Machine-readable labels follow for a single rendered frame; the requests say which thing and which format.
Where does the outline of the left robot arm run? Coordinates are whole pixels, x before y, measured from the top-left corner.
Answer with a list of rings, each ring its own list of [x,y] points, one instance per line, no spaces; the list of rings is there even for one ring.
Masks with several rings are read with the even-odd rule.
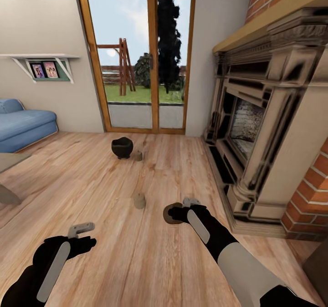
[[[94,228],[93,222],[84,222],[69,227],[67,236],[46,238],[36,250],[32,265],[8,289],[0,307],[44,307],[65,262],[97,244],[95,238],[78,236]]]

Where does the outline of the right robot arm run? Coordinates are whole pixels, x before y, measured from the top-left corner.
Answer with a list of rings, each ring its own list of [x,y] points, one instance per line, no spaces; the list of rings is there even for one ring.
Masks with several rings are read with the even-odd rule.
[[[184,197],[168,211],[190,224],[226,277],[242,307],[320,307],[303,300],[281,278],[252,256],[199,199]]]

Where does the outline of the cauldron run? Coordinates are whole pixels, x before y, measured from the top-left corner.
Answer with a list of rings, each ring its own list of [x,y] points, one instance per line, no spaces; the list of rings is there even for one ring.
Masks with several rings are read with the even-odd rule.
[[[112,151],[116,156],[118,156],[119,160],[121,160],[121,158],[128,159],[133,151],[133,142],[127,137],[113,140]]]

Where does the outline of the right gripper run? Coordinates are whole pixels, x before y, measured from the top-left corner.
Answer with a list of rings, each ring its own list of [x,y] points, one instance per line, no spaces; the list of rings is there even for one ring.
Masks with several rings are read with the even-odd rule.
[[[185,217],[184,217],[184,212],[185,210],[187,210],[188,207],[183,207],[183,208],[180,208],[180,207],[174,207],[172,209],[170,209],[168,211],[168,214],[172,216],[172,219],[175,219],[175,220],[181,220],[183,221],[184,223],[187,223],[185,221]]]

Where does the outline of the pillar candle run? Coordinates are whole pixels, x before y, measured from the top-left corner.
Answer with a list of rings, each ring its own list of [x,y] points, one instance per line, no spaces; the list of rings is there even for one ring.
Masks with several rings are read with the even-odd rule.
[[[141,151],[136,151],[135,152],[135,160],[136,161],[142,161],[143,160],[143,156],[142,156],[142,152]]]
[[[134,204],[137,209],[142,209],[145,207],[145,194],[142,192],[137,192],[134,195]]]
[[[171,225],[175,225],[175,224],[182,224],[184,223],[183,221],[181,220],[175,220],[175,219],[172,219],[172,216],[168,214],[168,211],[174,207],[180,207],[182,208],[183,204],[182,203],[173,203],[171,205],[168,205],[165,207],[164,211],[163,211],[163,217],[164,217],[164,220],[168,223],[168,224],[171,224]]]

